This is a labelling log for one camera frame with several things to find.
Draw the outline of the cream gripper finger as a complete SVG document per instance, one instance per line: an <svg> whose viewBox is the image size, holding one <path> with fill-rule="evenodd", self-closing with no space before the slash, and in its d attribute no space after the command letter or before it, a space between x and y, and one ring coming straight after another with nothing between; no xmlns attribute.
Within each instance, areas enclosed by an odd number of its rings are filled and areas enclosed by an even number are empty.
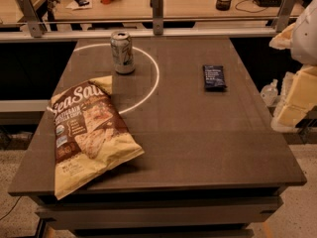
<svg viewBox="0 0 317 238"><path fill-rule="evenodd" d="M271 128L294 129L316 105L317 66L305 64L297 73L286 74Z"/></svg>

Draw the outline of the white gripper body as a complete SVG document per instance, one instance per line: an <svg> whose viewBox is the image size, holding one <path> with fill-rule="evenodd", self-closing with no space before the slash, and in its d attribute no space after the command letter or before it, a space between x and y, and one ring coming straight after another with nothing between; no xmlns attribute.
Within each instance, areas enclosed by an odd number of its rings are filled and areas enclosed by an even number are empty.
<svg viewBox="0 0 317 238"><path fill-rule="evenodd" d="M295 24L287 26L281 33L273 37L269 42L269 46L277 50L290 49L294 26Z"/></svg>

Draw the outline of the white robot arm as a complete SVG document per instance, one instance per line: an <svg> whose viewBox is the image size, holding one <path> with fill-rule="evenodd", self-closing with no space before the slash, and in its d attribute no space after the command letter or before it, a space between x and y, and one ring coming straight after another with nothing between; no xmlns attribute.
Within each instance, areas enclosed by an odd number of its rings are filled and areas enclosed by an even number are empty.
<svg viewBox="0 0 317 238"><path fill-rule="evenodd" d="M317 106L317 0L312 0L296 22L272 38L269 45L290 49L291 57L302 64L271 121L274 131L288 132Z"/></svg>

